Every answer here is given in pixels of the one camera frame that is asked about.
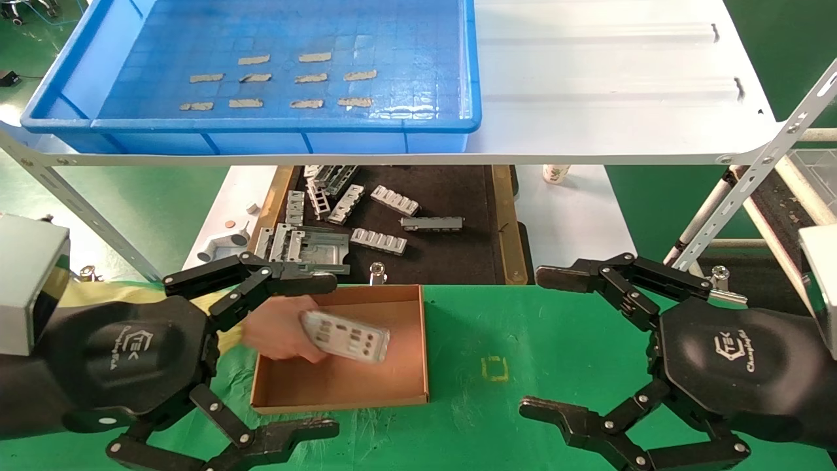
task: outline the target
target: black felt surface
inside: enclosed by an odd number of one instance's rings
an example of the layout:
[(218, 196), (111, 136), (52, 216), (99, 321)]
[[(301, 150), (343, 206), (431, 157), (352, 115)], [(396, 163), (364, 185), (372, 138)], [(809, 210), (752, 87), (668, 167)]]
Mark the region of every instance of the black felt surface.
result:
[[(351, 244), (344, 263), (352, 274), (338, 277), (342, 283), (369, 282), (369, 266), (380, 261), (392, 284), (502, 284), (503, 263), (497, 235), (496, 205), (491, 169), (487, 166), (361, 167), (352, 180), (365, 194), (340, 227), (317, 221), (306, 194), (305, 224), (351, 234), (361, 227), (407, 239), (403, 256), (373, 251)], [(462, 216), (459, 233), (416, 233), (401, 229), (399, 213), (372, 201), (369, 195), (379, 184), (417, 201), (417, 216)], [(295, 189), (305, 190), (299, 178)], [(333, 208), (336, 201), (331, 201)]]

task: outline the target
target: green floor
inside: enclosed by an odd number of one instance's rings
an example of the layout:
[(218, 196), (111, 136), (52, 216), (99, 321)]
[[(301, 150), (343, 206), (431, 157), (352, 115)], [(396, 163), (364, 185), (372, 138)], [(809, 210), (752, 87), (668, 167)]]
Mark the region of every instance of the green floor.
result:
[[(65, 20), (77, 18), (74, 0), (61, 0)], [(777, 119), (784, 119), (837, 55), (837, 3), (815, 0), (727, 0), (739, 34)], [(69, 37), (73, 24), (52, 26), (24, 8), (24, 26), (0, 22), (0, 68), (41, 76)], [(0, 89), (0, 119), (16, 122), (38, 81)], [(818, 121), (837, 126), (837, 107)], [(225, 168), (83, 168), (67, 178), (163, 272), (177, 270), (223, 181)], [(634, 243), (641, 255), (661, 259), (721, 175), (721, 167), (608, 168)], [(0, 158), (0, 211), (56, 215), (74, 232), (74, 268), (96, 264), (107, 277), (133, 271), (64, 206), (8, 158)], [(745, 215), (722, 237), (757, 236)]]

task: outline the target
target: metal plate with holes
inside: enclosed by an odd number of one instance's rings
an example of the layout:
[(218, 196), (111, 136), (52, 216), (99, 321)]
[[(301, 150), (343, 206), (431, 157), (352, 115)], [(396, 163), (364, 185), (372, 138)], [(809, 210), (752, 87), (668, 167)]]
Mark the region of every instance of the metal plate with holes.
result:
[(320, 350), (364, 363), (380, 363), (387, 356), (389, 331), (322, 311), (302, 315), (302, 326)]

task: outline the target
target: rectangular metal part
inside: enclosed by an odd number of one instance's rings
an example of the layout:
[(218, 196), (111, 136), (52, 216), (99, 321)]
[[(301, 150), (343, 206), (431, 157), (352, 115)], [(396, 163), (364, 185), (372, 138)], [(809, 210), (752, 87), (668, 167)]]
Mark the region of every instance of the rectangular metal part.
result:
[(311, 198), (311, 206), (314, 207), (314, 215), (317, 220), (323, 220), (331, 214), (331, 205), (328, 204), (326, 192), (322, 188), (316, 188), (313, 184), (308, 185), (308, 196)]
[(383, 204), (391, 210), (396, 210), (405, 216), (415, 216), (420, 209), (419, 204), (415, 201), (402, 196), (401, 194), (395, 193), (383, 185), (378, 185), (377, 188), (372, 191), (371, 196), (372, 199), (378, 203)]
[(291, 190), (285, 201), (285, 223), (302, 225), (305, 218), (306, 194), (302, 191)]
[(352, 238), (349, 241), (359, 246), (398, 256), (404, 255), (404, 250), (407, 248), (407, 239), (360, 228), (352, 232)]
[(459, 216), (401, 218), (401, 228), (410, 232), (459, 232), (464, 221)]
[(340, 201), (337, 201), (337, 205), (326, 218), (326, 221), (337, 225), (346, 224), (346, 220), (349, 219), (349, 215), (355, 209), (355, 205), (360, 201), (364, 191), (365, 189), (361, 185), (349, 185), (349, 189), (346, 190)]
[(343, 165), (326, 187), (327, 196), (340, 196), (346, 185), (352, 181), (357, 173), (357, 165)]

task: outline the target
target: robotic hand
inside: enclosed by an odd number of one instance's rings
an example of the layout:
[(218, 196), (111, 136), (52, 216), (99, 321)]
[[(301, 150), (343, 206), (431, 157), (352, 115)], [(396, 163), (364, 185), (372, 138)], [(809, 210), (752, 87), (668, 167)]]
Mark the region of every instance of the robotic hand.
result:
[[(750, 454), (732, 431), (773, 442), (837, 449), (837, 362), (812, 317), (707, 302), (711, 286), (631, 254), (539, 267), (537, 284), (598, 292), (637, 329), (650, 331), (651, 382), (612, 411), (524, 397), (524, 417), (555, 424), (567, 445), (601, 454), (616, 469), (729, 469)], [(636, 287), (679, 304), (660, 307)], [(709, 439), (644, 450), (626, 432), (660, 404)]]
[[(40, 234), (57, 227), (22, 219), (0, 216), (0, 234), (10, 234), (13, 225), (45, 225), (37, 227)], [(66, 265), (66, 230), (59, 229), (64, 236), (54, 238), (55, 251), (40, 247), (39, 253), (48, 254), (43, 267), (49, 274), (26, 310), (29, 331), (35, 332), (31, 353), (0, 355), (0, 439), (128, 427), (107, 445), (108, 456), (127, 468), (243, 471), (284, 463), (298, 442), (338, 434), (336, 422), (320, 418), (251, 430), (208, 387), (218, 363), (218, 331), (231, 329), (270, 296), (331, 292), (334, 275), (311, 274), (304, 266), (270, 263), (245, 252), (165, 277), (167, 298), (158, 303), (113, 302), (50, 312), (66, 286), (66, 278), (61, 286), (62, 278), (49, 270)], [(209, 316), (189, 302), (235, 285)], [(8, 285), (3, 289), (5, 299), (14, 298)], [(5, 309), (0, 309), (0, 324), (20, 320), (10, 304), (0, 306)], [(11, 339), (9, 331), (0, 340)], [(230, 441), (218, 456), (204, 462), (146, 443), (153, 432), (195, 407)]]

